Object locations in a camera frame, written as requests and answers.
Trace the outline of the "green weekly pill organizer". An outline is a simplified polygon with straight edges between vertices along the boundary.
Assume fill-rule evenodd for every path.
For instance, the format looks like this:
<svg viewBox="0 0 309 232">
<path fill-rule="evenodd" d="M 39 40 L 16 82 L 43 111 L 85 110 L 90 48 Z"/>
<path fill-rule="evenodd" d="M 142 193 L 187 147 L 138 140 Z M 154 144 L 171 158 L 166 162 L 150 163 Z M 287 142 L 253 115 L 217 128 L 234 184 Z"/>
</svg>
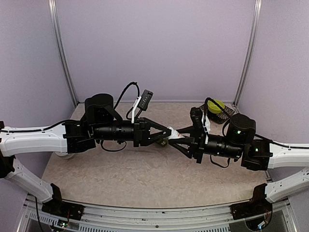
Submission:
<svg viewBox="0 0 309 232">
<path fill-rule="evenodd" d="M 156 142 L 161 147 L 166 147 L 169 144 L 169 140 L 167 138 L 161 139 Z"/>
</svg>

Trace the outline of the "small white pill bottle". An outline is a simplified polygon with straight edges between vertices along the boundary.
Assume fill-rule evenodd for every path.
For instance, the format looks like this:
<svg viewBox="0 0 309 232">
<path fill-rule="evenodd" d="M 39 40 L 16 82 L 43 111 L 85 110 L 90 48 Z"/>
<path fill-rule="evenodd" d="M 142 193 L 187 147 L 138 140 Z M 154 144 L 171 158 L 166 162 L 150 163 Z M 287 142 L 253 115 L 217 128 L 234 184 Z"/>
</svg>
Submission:
<svg viewBox="0 0 309 232">
<path fill-rule="evenodd" d="M 168 140 L 184 138 L 184 136 L 180 134 L 177 130 L 175 130 L 173 127 L 169 126 L 168 129 L 171 130 L 170 136 L 167 137 Z"/>
</svg>

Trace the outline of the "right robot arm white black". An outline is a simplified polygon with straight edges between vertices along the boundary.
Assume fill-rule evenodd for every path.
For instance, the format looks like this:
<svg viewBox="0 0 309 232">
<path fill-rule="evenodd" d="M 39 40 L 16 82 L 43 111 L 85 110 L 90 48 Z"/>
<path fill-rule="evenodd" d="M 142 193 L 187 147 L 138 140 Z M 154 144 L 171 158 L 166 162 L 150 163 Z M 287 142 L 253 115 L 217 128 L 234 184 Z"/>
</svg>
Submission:
<svg viewBox="0 0 309 232">
<path fill-rule="evenodd" d="M 280 144 L 257 135 L 256 122 L 243 114 L 230 117 L 223 127 L 223 136 L 210 133 L 210 122 L 206 116 L 195 116 L 192 121 L 191 127 L 172 129 L 168 140 L 169 145 L 197 163 L 201 163 L 203 155 L 207 154 L 240 160 L 242 167 L 252 171 L 301 168 L 301 171 L 282 180 L 257 186 L 254 198 L 247 203 L 250 214 L 258 214 L 265 208 L 266 201 L 274 203 L 309 186 L 308 144 Z"/>
</svg>

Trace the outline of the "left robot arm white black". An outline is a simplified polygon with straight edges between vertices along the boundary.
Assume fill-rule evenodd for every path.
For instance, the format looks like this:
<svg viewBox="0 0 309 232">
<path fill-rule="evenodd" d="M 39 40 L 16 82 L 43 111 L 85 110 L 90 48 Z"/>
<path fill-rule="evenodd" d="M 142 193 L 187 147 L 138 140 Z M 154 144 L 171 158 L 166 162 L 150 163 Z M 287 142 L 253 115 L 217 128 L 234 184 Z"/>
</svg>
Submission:
<svg viewBox="0 0 309 232">
<path fill-rule="evenodd" d="M 113 106 L 110 94 L 97 94 L 84 102 L 80 120 L 64 120 L 49 127 L 11 128 L 0 124 L 0 176 L 16 183 L 57 215 L 67 211 L 59 187 L 48 184 L 27 170 L 17 154 L 82 153 L 104 141 L 132 141 L 134 147 L 149 146 L 171 135 L 171 129 L 147 118 L 124 120 Z"/>
</svg>

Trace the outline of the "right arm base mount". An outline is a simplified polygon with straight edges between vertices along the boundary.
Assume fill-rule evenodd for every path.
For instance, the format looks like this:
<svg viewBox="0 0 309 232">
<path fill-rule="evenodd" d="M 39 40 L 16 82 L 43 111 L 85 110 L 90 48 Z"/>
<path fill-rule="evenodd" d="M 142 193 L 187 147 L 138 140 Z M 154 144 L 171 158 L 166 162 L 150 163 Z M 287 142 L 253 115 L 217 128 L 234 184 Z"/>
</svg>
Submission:
<svg viewBox="0 0 309 232">
<path fill-rule="evenodd" d="M 233 220 L 238 220 L 265 214 L 272 211 L 273 206 L 266 200 L 258 200 L 232 204 L 230 209 Z"/>
</svg>

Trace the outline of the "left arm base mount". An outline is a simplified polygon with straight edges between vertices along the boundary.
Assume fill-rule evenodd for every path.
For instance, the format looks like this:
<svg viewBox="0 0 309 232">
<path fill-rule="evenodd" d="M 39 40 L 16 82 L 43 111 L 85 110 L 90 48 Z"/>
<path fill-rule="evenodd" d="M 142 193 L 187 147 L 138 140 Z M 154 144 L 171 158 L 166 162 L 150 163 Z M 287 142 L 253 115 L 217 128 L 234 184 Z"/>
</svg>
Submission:
<svg viewBox="0 0 309 232">
<path fill-rule="evenodd" d="M 65 201 L 50 200 L 42 204 L 42 211 L 62 218 L 81 220 L 84 206 Z"/>
</svg>

